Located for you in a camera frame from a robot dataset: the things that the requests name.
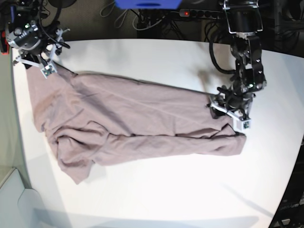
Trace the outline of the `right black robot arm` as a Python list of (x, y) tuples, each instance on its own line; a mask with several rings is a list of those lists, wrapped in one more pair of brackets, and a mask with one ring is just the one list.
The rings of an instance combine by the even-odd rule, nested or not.
[(57, 71), (53, 61), (63, 48), (65, 29), (59, 28), (63, 8), (74, 4), (69, 0), (3, 0), (0, 3), (0, 51), (18, 51), (13, 65), (37, 67), (44, 77)]

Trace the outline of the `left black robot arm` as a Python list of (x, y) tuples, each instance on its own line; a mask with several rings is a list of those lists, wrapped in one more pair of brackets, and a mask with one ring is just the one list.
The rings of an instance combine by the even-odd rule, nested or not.
[[(210, 97), (207, 106), (214, 119), (228, 115), (248, 126), (255, 93), (267, 85), (261, 59), (262, 47), (257, 35), (263, 31), (262, 18), (257, 0), (224, 0), (221, 5), (227, 24), (211, 35), (209, 53), (214, 67), (231, 75), (231, 85), (218, 87), (218, 94)], [(213, 44), (222, 32), (232, 36), (230, 51), (236, 64), (232, 70), (222, 69), (215, 58)]]

